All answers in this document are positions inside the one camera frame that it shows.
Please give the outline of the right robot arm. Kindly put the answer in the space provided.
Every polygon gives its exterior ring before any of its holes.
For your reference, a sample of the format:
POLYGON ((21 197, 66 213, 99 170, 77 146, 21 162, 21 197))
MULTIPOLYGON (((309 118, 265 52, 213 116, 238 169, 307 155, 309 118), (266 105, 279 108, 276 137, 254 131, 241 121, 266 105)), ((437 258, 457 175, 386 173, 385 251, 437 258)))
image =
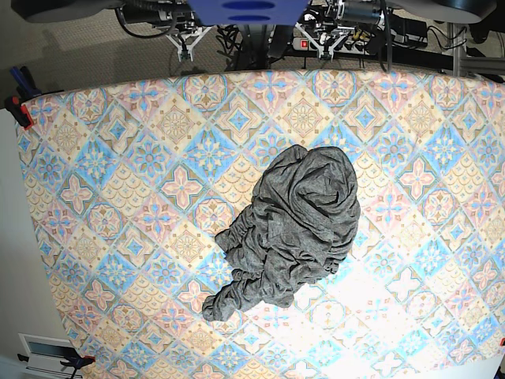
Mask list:
POLYGON ((180 1, 124 1, 114 8, 121 29, 136 39, 167 38, 176 48, 180 62, 194 60, 196 45, 210 32, 187 2, 180 1), (129 26, 149 24, 155 32, 138 34, 129 26))

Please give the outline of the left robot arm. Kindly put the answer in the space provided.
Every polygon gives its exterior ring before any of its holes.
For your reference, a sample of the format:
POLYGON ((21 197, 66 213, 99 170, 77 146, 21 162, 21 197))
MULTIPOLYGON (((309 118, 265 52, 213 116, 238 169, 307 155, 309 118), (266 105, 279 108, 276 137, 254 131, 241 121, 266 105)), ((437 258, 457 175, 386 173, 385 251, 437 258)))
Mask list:
POLYGON ((393 36, 390 12, 385 1, 326 1, 308 4, 295 30, 320 60, 331 61, 349 48, 377 58, 380 68, 390 73, 393 66, 393 36))

